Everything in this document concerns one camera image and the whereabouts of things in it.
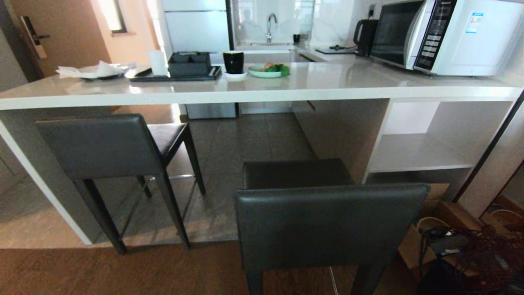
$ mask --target tiled floor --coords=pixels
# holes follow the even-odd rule
[[[169,106],[125,107],[117,112],[141,112],[148,123],[177,118]],[[234,191],[242,186],[242,163],[264,160],[313,159],[314,155],[293,114],[245,115],[238,119],[190,122],[208,193],[192,180],[173,180],[177,202],[191,241],[236,239]],[[168,167],[170,174],[192,173],[182,146]],[[179,243],[176,229],[159,195],[150,184],[151,199],[143,197],[126,232],[128,245]],[[30,178],[0,196],[0,248],[85,247]],[[130,197],[114,213],[119,228],[133,205]],[[101,235],[91,247],[110,247]]]

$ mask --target door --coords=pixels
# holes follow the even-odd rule
[[[90,0],[8,0],[16,22],[26,36],[44,77],[56,75],[58,66],[87,67],[100,60],[111,62]],[[47,56],[38,58],[20,17],[27,16]]]

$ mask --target stool seat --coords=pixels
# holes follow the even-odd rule
[[[354,184],[340,159],[245,162],[244,189]]]
[[[187,124],[152,124],[147,125],[154,142],[157,144],[158,151],[162,155],[164,162],[170,162],[177,151],[182,139],[180,134]]]

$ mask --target gray leather bar stool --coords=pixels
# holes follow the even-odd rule
[[[352,183],[339,159],[244,163],[235,209],[251,295],[263,270],[355,264],[351,295],[373,295],[429,186]]]
[[[142,185],[140,195],[145,192],[150,197],[144,175],[154,176],[182,242],[186,249],[190,248],[166,171],[182,142],[185,143],[192,176],[202,195],[205,194],[188,124],[146,125],[140,114],[124,114],[46,119],[36,121],[36,125],[118,253],[127,252],[122,237],[132,213],[119,233],[95,186],[93,180],[97,178],[136,176]]]

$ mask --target backsplash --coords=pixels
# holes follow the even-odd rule
[[[352,14],[355,0],[316,0],[311,46],[352,45]]]
[[[265,43],[267,19],[271,13],[273,43],[292,43],[293,34],[306,40],[313,24],[314,0],[232,0],[235,44]]]

